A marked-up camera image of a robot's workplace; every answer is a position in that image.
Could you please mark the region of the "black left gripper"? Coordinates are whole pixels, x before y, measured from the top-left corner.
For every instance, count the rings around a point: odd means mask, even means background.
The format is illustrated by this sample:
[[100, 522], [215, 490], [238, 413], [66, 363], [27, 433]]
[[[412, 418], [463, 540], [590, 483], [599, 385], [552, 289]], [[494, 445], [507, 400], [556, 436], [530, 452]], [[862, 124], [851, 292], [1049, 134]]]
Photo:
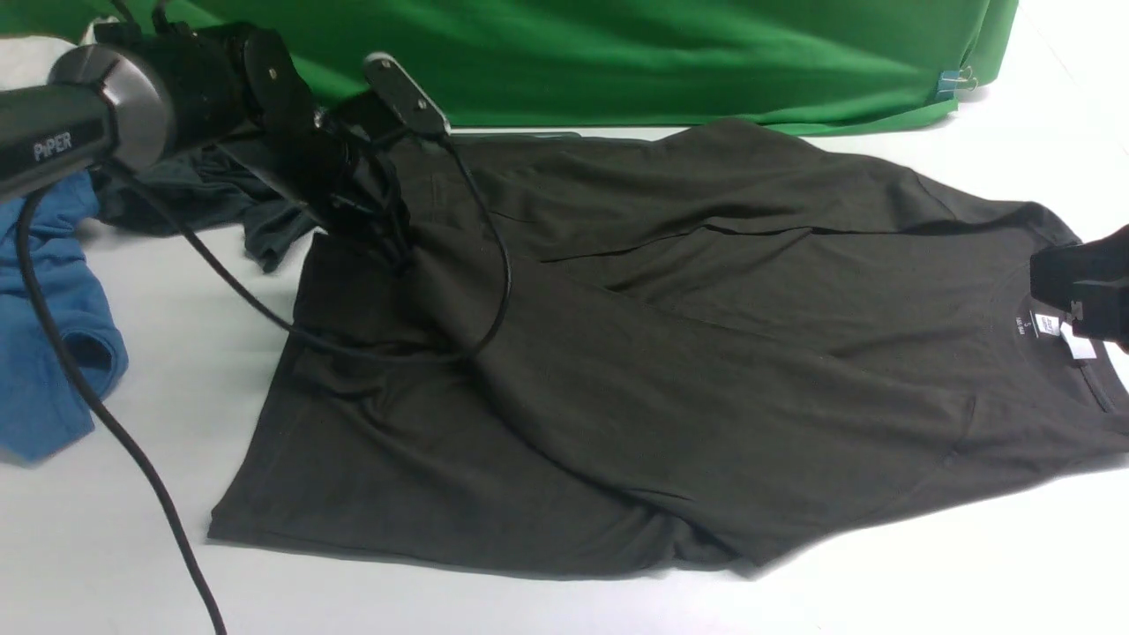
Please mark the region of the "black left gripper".
[[387, 150], [406, 125], [371, 92], [334, 108], [291, 101], [266, 111], [265, 181], [330, 235], [406, 270], [410, 214]]

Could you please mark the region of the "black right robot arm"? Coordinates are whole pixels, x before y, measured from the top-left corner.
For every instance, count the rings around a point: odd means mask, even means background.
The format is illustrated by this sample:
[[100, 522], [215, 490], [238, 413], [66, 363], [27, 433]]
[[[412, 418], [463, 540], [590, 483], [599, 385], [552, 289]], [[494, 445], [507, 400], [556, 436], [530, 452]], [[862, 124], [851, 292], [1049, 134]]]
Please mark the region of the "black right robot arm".
[[1065, 313], [1073, 333], [1128, 350], [1128, 228], [1041, 250], [1029, 259], [1034, 301]]

